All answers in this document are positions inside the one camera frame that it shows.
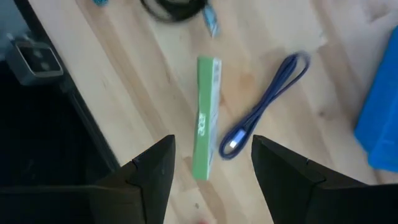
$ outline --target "wooden surface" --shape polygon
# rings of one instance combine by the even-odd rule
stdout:
[[[201,15],[159,24],[138,0],[102,8],[90,0],[29,1],[121,164],[176,135],[165,223],[272,223],[249,144],[233,161],[216,155],[210,181],[190,175],[200,54],[223,61],[221,137],[259,99],[282,59],[308,50],[310,70],[268,108],[255,133],[367,184],[398,180],[376,175],[353,137],[398,24],[393,0],[214,0],[217,39]]]

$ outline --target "blue cable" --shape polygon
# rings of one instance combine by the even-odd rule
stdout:
[[[290,78],[296,69],[299,58],[303,58],[305,66],[303,70],[285,87],[285,82]],[[235,124],[231,130],[229,130],[220,144],[219,153],[220,156],[225,160],[235,158],[243,149],[248,142],[251,134],[254,131],[257,123],[259,122],[261,115],[266,108],[284,91],[296,83],[305,72],[307,72],[310,66],[310,56],[306,52],[297,52],[289,55],[280,65],[274,79],[272,79],[266,92],[261,97],[260,102],[248,113],[240,122]],[[229,144],[233,149],[231,152],[226,153],[225,147]]]

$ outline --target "green package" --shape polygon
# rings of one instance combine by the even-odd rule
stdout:
[[[221,60],[198,57],[198,114],[193,149],[193,177],[208,180],[217,142]]]

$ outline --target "black object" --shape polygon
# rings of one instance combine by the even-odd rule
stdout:
[[[303,59],[305,66],[295,78],[290,79],[300,58]],[[306,52],[297,52],[285,58],[257,105],[225,134],[218,150],[223,159],[233,159],[243,150],[267,107],[294,83],[299,81],[309,67],[310,55]],[[227,144],[230,146],[233,144],[231,152],[226,152]]]
[[[207,4],[207,0],[189,0],[187,3],[169,0],[140,0],[145,10],[161,22],[182,22],[198,14]],[[157,4],[168,15],[157,12],[153,4]]]
[[[22,14],[27,26],[30,29],[30,34],[34,37],[36,42],[42,42],[49,45],[55,54],[58,62],[60,63],[63,75],[62,81],[60,82],[60,88],[68,96],[73,107],[78,113],[80,119],[88,131],[90,138],[92,138],[96,150],[101,155],[101,160],[104,160],[108,169],[112,172],[120,168],[112,150],[110,149],[108,143],[106,142],[102,132],[100,131],[98,125],[96,124],[93,116],[91,115],[89,109],[86,106],[83,98],[81,97],[79,91],[77,90],[72,78],[69,75],[68,70],[65,68],[59,54],[55,50],[51,40],[49,39],[47,33],[45,32],[43,26],[41,25],[39,19],[37,18],[35,12],[32,9],[28,0],[14,0],[19,12]]]
[[[163,223],[174,158],[170,135],[95,185],[0,188],[0,222]]]
[[[68,97],[57,85],[20,85],[0,62],[0,187],[93,184],[114,171]]]
[[[398,185],[368,186],[263,136],[252,161],[274,223],[398,223]]]
[[[6,60],[21,85],[54,83],[63,70],[51,47],[33,40],[12,41]]]

